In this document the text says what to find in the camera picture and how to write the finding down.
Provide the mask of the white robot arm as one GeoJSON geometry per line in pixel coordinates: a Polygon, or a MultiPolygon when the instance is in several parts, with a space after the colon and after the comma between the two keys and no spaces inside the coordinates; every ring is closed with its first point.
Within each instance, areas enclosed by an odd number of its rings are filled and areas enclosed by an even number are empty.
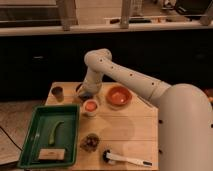
{"type": "Polygon", "coordinates": [[[98,93],[108,76],[158,108],[160,171],[213,171],[213,108],[200,88],[170,85],[118,65],[105,48],[87,52],[84,62],[85,92],[98,93]]]}

